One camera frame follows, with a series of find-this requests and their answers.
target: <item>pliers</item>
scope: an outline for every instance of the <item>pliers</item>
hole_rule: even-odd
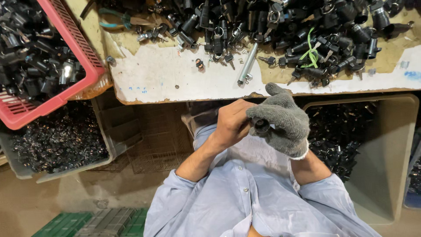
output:
[[[149,22],[145,19],[138,18],[138,17],[131,17],[128,13],[120,13],[114,10],[110,10],[108,8],[100,8],[98,10],[99,15],[103,14],[111,14],[118,16],[121,19],[120,23],[103,23],[100,22],[99,25],[107,28],[107,29],[121,29],[126,27],[126,29],[130,30],[132,25],[154,25],[155,23]]]

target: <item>metal tube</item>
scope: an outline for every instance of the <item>metal tube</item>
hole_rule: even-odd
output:
[[[258,43],[255,42],[253,44],[253,48],[248,53],[247,61],[245,62],[244,67],[242,68],[241,74],[237,81],[238,84],[243,84],[246,80],[251,79],[253,77],[251,74],[248,73],[248,71],[250,70],[251,64],[253,63],[254,56],[256,55],[256,52],[257,52],[257,47],[258,47]]]

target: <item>blue writing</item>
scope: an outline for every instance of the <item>blue writing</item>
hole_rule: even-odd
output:
[[[411,81],[421,80],[421,72],[418,71],[406,71],[404,76]]]

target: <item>gray knit glove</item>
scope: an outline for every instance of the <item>gray knit glove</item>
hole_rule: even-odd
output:
[[[259,134],[252,127],[250,135],[264,137],[267,144],[291,159],[303,159],[309,149],[309,117],[295,104],[292,96],[275,83],[268,83],[266,91],[271,97],[247,109],[246,114],[249,118],[266,119],[275,125],[275,129]]]

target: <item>red plastic basket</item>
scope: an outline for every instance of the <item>red plastic basket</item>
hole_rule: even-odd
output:
[[[6,92],[0,93],[0,119],[10,129],[20,129],[63,106],[70,97],[95,83],[105,71],[61,1],[38,0],[38,3],[85,69],[86,77],[38,107]]]

